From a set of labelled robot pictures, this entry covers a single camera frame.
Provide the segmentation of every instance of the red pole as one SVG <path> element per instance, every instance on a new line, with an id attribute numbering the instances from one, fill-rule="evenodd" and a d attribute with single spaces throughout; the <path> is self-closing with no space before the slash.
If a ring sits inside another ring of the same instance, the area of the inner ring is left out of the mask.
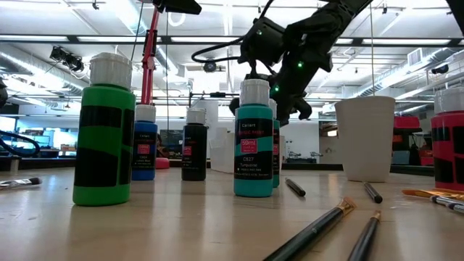
<path id="1" fill-rule="evenodd" d="M 153 11 L 152 24 L 148 32 L 144 58 L 142 59 L 142 67 L 144 69 L 144 76 L 142 81 L 142 104 L 151 104 L 153 92 L 153 71 L 156 70 L 154 66 L 154 57 L 151 55 L 152 50 L 156 51 L 156 39 L 154 39 L 154 32 L 158 26 L 158 19 L 160 13 L 155 8 Z"/>

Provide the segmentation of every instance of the white bottle cap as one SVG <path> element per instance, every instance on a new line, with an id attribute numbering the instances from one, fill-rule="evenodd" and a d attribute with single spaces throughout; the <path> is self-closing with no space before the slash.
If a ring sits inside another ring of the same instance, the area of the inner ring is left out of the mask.
<path id="1" fill-rule="evenodd" d="M 119 54 L 101 53 L 90 60 L 90 83 L 131 89 L 132 62 Z"/>
<path id="2" fill-rule="evenodd" d="M 189 108 L 187 109 L 187 124 L 198 123 L 204 125 L 206 123 L 206 109 L 204 108 Z"/>
<path id="3" fill-rule="evenodd" d="M 140 104 L 136 106 L 136 121 L 144 120 L 155 123 L 157 117 L 157 108 L 152 105 Z"/>
<path id="4" fill-rule="evenodd" d="M 269 82 L 250 79 L 241 83 L 240 106 L 245 104 L 269 105 Z"/>
<path id="5" fill-rule="evenodd" d="M 273 111 L 274 120 L 277 119 L 277 102 L 273 99 L 269 99 L 269 108 L 271 108 Z"/>
<path id="6" fill-rule="evenodd" d="M 437 91 L 435 94 L 435 114 L 464 111 L 464 88 L 457 87 Z"/>

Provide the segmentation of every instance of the green paint bottle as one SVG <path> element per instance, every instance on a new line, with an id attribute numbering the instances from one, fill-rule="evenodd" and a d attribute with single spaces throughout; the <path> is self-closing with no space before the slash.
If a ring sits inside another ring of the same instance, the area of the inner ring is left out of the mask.
<path id="1" fill-rule="evenodd" d="M 101 53 L 91 68 L 91 86 L 82 97 L 72 200 L 80 206 L 121 204 L 129 200 L 131 185 L 132 63 Z"/>
<path id="2" fill-rule="evenodd" d="M 273 111 L 269 82 L 245 80 L 236 110 L 233 192 L 237 196 L 273 194 Z"/>

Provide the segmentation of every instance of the table surface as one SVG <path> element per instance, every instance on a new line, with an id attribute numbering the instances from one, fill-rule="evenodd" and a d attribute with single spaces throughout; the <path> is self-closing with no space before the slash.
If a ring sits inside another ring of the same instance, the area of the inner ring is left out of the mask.
<path id="1" fill-rule="evenodd" d="M 464 215 L 403 196 L 431 189 L 434 179 L 391 174 L 373 184 L 375 204 L 361 183 L 343 173 L 284 170 L 306 192 L 285 184 L 270 198 L 233 195 L 233 176 L 208 172 L 205 182 L 183 182 L 179 169 L 157 171 L 155 181 L 132 183 L 130 201 L 112 207 L 76 207 L 73 169 L 25 170 L 0 180 L 41 177 L 36 187 L 0 191 L 0 260 L 262 260 L 312 221 L 350 196 L 358 208 L 304 260 L 346 260 L 374 210 L 382 221 L 372 260 L 463 260 Z"/>

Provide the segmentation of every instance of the paper cup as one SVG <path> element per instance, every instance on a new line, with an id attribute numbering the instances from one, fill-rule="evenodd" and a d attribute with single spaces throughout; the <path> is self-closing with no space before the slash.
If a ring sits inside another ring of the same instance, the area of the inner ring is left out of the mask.
<path id="1" fill-rule="evenodd" d="M 386 96 L 335 104 L 343 169 L 349 181 L 385 182 L 392 162 L 395 100 Z"/>

